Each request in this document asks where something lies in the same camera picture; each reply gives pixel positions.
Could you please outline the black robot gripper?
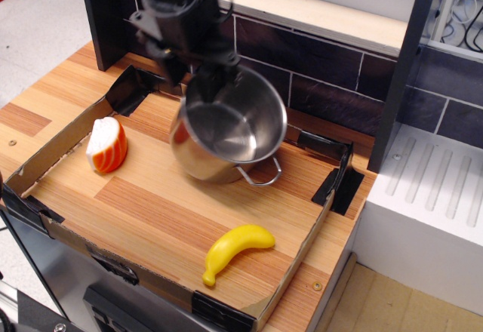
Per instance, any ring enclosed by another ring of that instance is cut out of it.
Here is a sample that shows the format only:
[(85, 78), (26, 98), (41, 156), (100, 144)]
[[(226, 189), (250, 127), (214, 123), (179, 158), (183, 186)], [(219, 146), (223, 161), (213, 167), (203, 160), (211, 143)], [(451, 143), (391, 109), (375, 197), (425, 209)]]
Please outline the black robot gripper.
[(231, 14), (220, 11), (218, 0), (192, 0), (184, 5), (142, 0), (142, 4), (130, 21), (146, 52), (160, 60), (171, 86), (182, 81), (190, 63), (203, 63), (195, 80), (204, 103), (212, 103), (222, 90), (234, 86), (239, 58), (220, 32)]

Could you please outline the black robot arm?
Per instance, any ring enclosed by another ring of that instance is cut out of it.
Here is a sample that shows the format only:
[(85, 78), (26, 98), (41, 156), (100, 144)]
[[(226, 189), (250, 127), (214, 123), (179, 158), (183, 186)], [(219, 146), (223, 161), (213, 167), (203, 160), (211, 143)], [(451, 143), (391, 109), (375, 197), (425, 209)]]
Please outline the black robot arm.
[(233, 85), (239, 57), (221, 32), (232, 12), (223, 13), (219, 0), (142, 0), (142, 6), (130, 20), (171, 85), (179, 84), (191, 66), (197, 68), (193, 82), (205, 103)]

